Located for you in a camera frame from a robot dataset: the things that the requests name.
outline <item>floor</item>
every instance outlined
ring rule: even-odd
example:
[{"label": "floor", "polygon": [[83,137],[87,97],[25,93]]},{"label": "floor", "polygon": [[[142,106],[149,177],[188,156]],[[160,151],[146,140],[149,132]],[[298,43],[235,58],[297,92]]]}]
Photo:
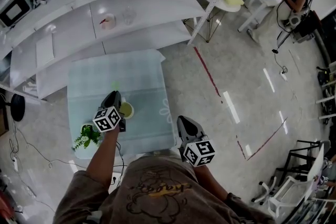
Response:
[{"label": "floor", "polygon": [[[268,181],[284,164],[297,139],[328,137],[328,128],[318,120],[320,106],[314,103],[322,97],[316,66],[323,62],[317,45],[285,43],[277,55],[288,68],[285,81],[271,52],[275,38],[258,45],[237,31],[248,15],[245,8],[226,14],[209,44],[197,37],[195,47],[176,44],[160,50],[166,58],[162,68],[173,122],[185,115],[203,126],[217,150],[211,172],[246,202],[259,194],[259,181]],[[16,144],[12,132],[0,137],[0,168],[23,208],[23,223],[51,223],[73,173],[81,169],[50,160],[88,165],[71,150],[66,89],[48,101],[26,100],[25,117],[16,124],[18,172],[9,157],[9,139]],[[20,131],[48,160],[26,146]],[[127,156],[125,162],[132,159]]]}]

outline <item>red object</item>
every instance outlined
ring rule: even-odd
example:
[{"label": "red object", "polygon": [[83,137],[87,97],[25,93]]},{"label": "red object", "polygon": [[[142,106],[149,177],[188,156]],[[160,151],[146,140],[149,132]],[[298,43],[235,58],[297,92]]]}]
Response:
[{"label": "red object", "polygon": [[14,217],[14,209],[10,206],[7,197],[2,191],[0,191],[0,216],[4,219],[10,219]]}]

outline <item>brown t-shirt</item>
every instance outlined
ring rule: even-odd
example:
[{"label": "brown t-shirt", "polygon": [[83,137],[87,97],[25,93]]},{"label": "brown t-shirt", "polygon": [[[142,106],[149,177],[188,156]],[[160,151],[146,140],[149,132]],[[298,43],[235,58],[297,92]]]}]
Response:
[{"label": "brown t-shirt", "polygon": [[275,222],[233,194],[216,198],[197,183],[189,164],[152,156],[131,163],[111,194],[85,171],[76,172],[54,216],[54,224],[75,223]]}]

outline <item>flower pattern on tablecloth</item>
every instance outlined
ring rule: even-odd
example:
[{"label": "flower pattern on tablecloth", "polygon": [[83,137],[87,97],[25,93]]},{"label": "flower pattern on tablecloth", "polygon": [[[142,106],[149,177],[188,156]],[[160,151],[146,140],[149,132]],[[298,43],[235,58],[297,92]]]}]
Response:
[{"label": "flower pattern on tablecloth", "polygon": [[165,108],[160,109],[159,114],[161,116],[167,116],[167,123],[172,123],[173,120],[172,120],[172,116],[170,115],[168,99],[167,98],[163,99],[162,103],[165,106]]}]

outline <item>round table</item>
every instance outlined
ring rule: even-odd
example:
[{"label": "round table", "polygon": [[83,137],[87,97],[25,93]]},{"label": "round table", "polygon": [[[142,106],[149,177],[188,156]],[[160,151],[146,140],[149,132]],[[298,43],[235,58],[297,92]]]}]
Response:
[{"label": "round table", "polygon": [[[215,4],[215,7],[219,9],[219,11],[217,11],[214,15],[211,16],[211,13],[209,15],[209,18],[208,18],[208,23],[209,23],[209,28],[208,28],[208,33],[207,33],[207,37],[204,38],[205,41],[207,43],[209,43],[210,39],[212,38],[212,36],[214,35],[215,31],[217,30],[218,26],[221,24],[221,21],[224,17],[224,15],[227,13],[227,12],[238,12],[240,11],[240,8],[241,6],[240,5],[229,5],[226,3],[225,0],[219,0],[216,4]],[[214,17],[223,11],[223,15],[221,17],[221,19],[219,21],[216,21],[218,24],[215,28],[215,30],[211,33],[211,30],[212,30],[212,25],[213,25],[213,19]]]}]

